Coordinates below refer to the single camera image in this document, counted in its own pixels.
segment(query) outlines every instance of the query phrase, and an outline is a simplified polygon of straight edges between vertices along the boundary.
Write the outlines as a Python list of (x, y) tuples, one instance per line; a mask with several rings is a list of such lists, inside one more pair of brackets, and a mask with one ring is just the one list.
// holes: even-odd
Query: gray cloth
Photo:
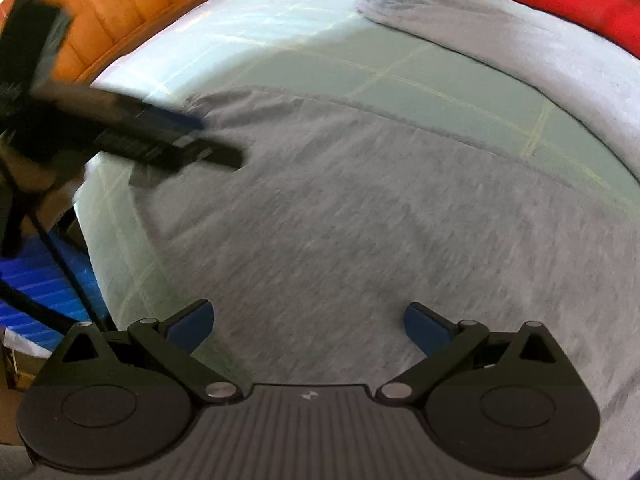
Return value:
[(511, 0), (360, 0), (358, 10), (532, 85), (640, 176), (640, 60), (617, 45)]
[(33, 463), (25, 448), (22, 446), (0, 446), (0, 478), (2, 480), (17, 480), (25, 476), (31, 469), (33, 469)]
[(244, 88), (191, 110), (250, 146), (247, 166), (192, 165), (135, 202), (176, 285), (216, 309), (205, 347), (259, 382), (376, 388), (423, 358), (411, 301), (497, 331), (540, 320), (602, 409), (590, 470), (640, 465), (637, 225), (357, 104)]

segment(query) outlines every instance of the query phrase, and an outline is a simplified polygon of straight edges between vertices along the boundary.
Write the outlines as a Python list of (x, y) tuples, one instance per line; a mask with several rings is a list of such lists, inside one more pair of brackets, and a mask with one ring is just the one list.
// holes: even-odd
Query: logo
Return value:
[(305, 400), (314, 400), (317, 397), (320, 397), (320, 394), (318, 392), (313, 391), (313, 390), (309, 390), (308, 392), (305, 392), (302, 395), (300, 395), (300, 397), (302, 397)]

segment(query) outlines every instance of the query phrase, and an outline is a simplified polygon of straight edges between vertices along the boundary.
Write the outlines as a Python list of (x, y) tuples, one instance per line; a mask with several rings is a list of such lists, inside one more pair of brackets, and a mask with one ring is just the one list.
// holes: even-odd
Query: blue object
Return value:
[(404, 311), (404, 331), (426, 356), (430, 356), (448, 345), (453, 339), (453, 334), (450, 327), (441, 324), (434, 317), (428, 316), (423, 309), (427, 310), (419, 303), (412, 303), (406, 308)]
[(169, 123), (172, 127), (182, 130), (184, 135), (190, 135), (194, 130), (205, 130), (207, 125), (205, 121), (194, 115), (187, 115), (168, 108), (161, 108), (156, 105), (147, 103), (146, 109), (138, 116), (152, 128), (164, 129)]
[[(50, 234), (50, 237), (95, 306), (98, 315), (107, 316), (107, 307), (98, 288), (89, 257), (55, 235)], [(0, 258), (0, 276), (33, 301), (78, 321), (89, 319), (84, 306), (39, 238), (25, 241), (17, 258)], [(0, 301), (0, 325), (51, 351), (55, 350), (62, 340), (62, 334), (15, 310), (4, 301)]]
[(213, 322), (213, 306), (209, 301), (199, 301), (194, 310), (169, 326), (166, 338), (190, 354), (209, 336)]

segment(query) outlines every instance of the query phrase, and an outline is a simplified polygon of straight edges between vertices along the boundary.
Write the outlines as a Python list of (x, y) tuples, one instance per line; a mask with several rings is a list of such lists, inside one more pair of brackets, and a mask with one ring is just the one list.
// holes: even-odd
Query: blue gripper pad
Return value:
[(427, 356), (451, 342), (455, 326), (420, 303), (412, 303), (404, 311), (405, 333)]
[(192, 353), (213, 330), (213, 306), (206, 300), (198, 300), (191, 304), (184, 316), (178, 313), (176, 318), (169, 318), (163, 324), (167, 325), (168, 341), (187, 354)]

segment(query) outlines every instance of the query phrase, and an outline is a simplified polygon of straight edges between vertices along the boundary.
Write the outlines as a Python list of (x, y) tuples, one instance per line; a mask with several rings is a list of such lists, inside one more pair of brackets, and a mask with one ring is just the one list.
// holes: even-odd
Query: plaid pattern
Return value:
[[(349, 97), (496, 148), (640, 216), (632, 175), (535, 89), (468, 57), (368, 22), (357, 0), (211, 0), (112, 65), (96, 82), (161, 104), (247, 84)], [(162, 270), (132, 203), (131, 166), (101, 155), (78, 217), (119, 326), (193, 298)]]

